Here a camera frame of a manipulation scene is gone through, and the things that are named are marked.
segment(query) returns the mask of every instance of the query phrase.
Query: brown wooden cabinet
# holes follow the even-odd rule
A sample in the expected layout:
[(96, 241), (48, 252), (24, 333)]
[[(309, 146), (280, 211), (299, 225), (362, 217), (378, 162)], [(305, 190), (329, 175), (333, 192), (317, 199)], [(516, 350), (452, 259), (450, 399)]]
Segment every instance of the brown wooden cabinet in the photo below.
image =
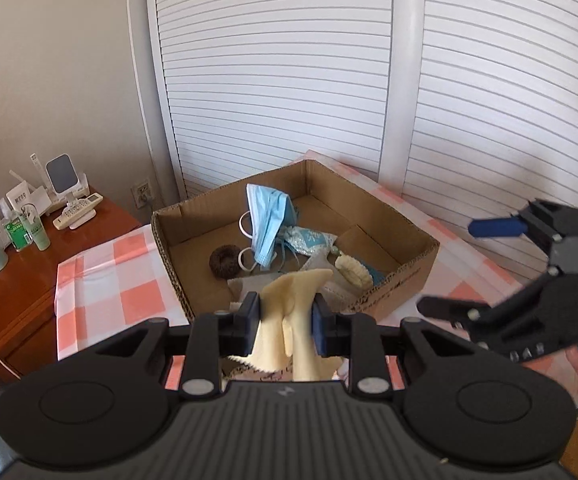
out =
[[(20, 375), (56, 361), (56, 316), (54, 297), (58, 265), (76, 254), (140, 227), (111, 200), (96, 207), (94, 219), (74, 231), (57, 231), (53, 220), (43, 222), (51, 247), (35, 245), (17, 253), (7, 249), (9, 262), (0, 272), (0, 359)], [(15, 378), (0, 364), (0, 378)]]

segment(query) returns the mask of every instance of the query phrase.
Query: blue face mask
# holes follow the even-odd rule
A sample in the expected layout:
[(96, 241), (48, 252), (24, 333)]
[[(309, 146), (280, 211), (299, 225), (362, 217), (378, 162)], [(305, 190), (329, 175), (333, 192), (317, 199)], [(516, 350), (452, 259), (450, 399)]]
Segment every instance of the blue face mask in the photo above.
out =
[(260, 264), (263, 269), (268, 269), (273, 257), (278, 230), (283, 225), (296, 225), (297, 215), (289, 195), (272, 187), (247, 184), (247, 201), (253, 231), (251, 235), (244, 231), (242, 218), (240, 230), (245, 236), (251, 238), (251, 249), (256, 263)]

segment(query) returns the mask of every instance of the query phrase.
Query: beige wall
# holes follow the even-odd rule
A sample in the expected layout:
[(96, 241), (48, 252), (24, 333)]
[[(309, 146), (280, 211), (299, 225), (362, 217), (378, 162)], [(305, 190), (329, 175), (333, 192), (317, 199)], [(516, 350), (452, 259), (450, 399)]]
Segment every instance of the beige wall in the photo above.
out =
[(38, 182), (33, 152), (69, 153), (104, 196), (148, 220), (130, 192), (157, 184), (126, 0), (0, 0), (0, 197), (16, 184), (10, 169)]

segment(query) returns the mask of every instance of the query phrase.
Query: white louvered door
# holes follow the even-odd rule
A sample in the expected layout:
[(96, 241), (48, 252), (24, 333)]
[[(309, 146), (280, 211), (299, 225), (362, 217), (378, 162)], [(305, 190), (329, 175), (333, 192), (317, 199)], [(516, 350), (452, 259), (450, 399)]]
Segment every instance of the white louvered door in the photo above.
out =
[(377, 179), (391, 0), (156, 0), (156, 11), (187, 193), (309, 149)]
[(404, 197), (523, 280), (527, 240), (472, 240), (470, 218), (526, 200), (578, 206), (578, 0), (425, 0)]

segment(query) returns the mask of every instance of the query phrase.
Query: brown fuzzy ring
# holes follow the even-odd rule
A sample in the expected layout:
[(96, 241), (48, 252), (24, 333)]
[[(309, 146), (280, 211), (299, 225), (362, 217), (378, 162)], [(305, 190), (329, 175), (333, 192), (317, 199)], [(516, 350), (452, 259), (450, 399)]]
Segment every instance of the brown fuzzy ring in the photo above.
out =
[(223, 280), (229, 280), (238, 276), (240, 266), (238, 265), (238, 254), (240, 248), (235, 245), (223, 245), (218, 247), (209, 256), (209, 268), (213, 275)]

